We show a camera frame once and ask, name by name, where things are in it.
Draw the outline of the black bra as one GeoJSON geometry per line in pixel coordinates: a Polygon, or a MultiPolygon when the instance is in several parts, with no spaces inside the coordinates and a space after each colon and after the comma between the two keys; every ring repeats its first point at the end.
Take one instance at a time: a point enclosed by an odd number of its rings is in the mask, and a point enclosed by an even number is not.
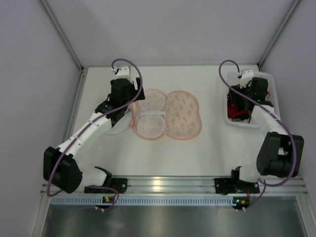
{"type": "Polygon", "coordinates": [[[229,93],[227,95],[227,112],[229,119],[233,122],[248,119],[248,123],[250,123],[253,107],[254,104],[252,102],[229,89],[229,93]]]}

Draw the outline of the pink floral mesh laundry bag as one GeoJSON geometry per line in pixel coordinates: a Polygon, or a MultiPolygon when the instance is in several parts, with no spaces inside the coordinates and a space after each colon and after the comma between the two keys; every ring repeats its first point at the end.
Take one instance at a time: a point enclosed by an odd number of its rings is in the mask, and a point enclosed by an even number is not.
{"type": "Polygon", "coordinates": [[[187,91],[164,94],[157,89],[145,91],[145,100],[131,103],[130,126],[134,132],[148,140],[164,135],[173,139],[188,140],[199,135],[202,122],[198,100],[187,91]]]}

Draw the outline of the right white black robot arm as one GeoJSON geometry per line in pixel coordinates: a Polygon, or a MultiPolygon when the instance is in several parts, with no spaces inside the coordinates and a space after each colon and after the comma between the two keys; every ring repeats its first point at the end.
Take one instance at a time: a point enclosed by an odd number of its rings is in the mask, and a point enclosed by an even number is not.
{"type": "Polygon", "coordinates": [[[254,77],[246,86],[238,84],[229,90],[231,103],[246,110],[264,135],[256,161],[236,168],[239,179],[244,182],[256,182],[269,175],[294,178],[300,167],[304,139],[288,134],[275,113],[273,103],[267,99],[268,85],[267,79],[254,77]]]}

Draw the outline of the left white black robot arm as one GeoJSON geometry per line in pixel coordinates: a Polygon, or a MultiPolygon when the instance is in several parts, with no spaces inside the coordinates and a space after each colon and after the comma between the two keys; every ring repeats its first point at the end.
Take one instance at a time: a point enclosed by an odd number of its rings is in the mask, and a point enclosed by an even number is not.
{"type": "Polygon", "coordinates": [[[46,193],[49,197],[52,185],[60,191],[73,193],[79,187],[106,186],[111,174],[106,169],[94,167],[84,170],[83,160],[89,148],[125,116],[128,106],[144,100],[143,79],[136,82],[128,79],[114,79],[110,82],[111,93],[97,106],[88,121],[76,133],[56,148],[48,147],[43,155],[43,178],[48,182],[46,193]]]}

